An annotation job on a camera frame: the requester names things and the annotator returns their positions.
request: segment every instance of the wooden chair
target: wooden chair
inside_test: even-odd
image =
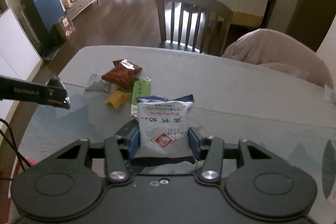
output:
[[[221,56],[226,48],[225,40],[230,28],[230,23],[233,17],[233,12],[223,3],[217,0],[156,0],[157,13],[159,16],[159,27],[161,44],[160,47],[170,49],[180,49],[186,51],[197,51],[200,53],[207,53]],[[167,40],[166,34],[166,11],[165,3],[171,2],[171,20],[170,20],[170,40]],[[177,42],[174,41],[174,27],[175,27],[175,6],[180,4],[180,15],[177,33]],[[185,43],[181,43],[182,32],[184,30],[183,18],[184,12],[188,13],[188,23],[185,31]],[[214,13],[212,24],[210,22],[210,15]],[[196,17],[196,25],[193,27],[194,36],[190,42],[190,33],[192,29],[192,17]],[[221,28],[219,28],[218,17],[224,19]]]

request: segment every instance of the red snack package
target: red snack package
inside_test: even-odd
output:
[[[141,67],[126,59],[113,61],[114,69],[104,74],[101,79],[107,82],[130,89],[135,81],[135,76],[142,70]]]

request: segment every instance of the red diamond logo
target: red diamond logo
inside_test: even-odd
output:
[[[173,143],[176,141],[176,139],[171,139],[169,138],[166,134],[162,134],[158,136],[157,138],[151,139],[152,142],[157,143],[160,145],[162,148],[167,147],[168,144]]]

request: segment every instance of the silver bolt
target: silver bolt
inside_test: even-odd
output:
[[[110,174],[110,178],[114,180],[123,180],[126,177],[123,171],[114,171]]]
[[[202,173],[202,177],[208,180],[213,180],[219,177],[216,171],[205,171]]]
[[[160,185],[160,183],[158,181],[151,181],[149,184],[152,185],[152,186],[159,186]]]
[[[161,183],[161,184],[168,184],[168,183],[169,183],[169,180],[167,180],[167,179],[162,179],[162,180],[160,180],[160,183]]]

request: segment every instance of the white table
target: white table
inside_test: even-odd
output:
[[[60,73],[70,111],[39,106],[21,142],[23,155],[41,160],[80,137],[102,141],[129,121],[129,102],[115,110],[104,104],[110,93],[85,91],[91,74],[109,71],[112,61],[122,58],[143,68],[140,78],[151,78],[151,95],[193,94],[189,126],[203,136],[227,143],[249,138],[312,175],[318,196],[310,216],[318,223],[335,222],[336,200],[324,197],[321,169],[326,143],[336,140],[336,111],[323,88],[238,61],[158,48],[85,47]],[[224,176],[232,166],[224,162]]]

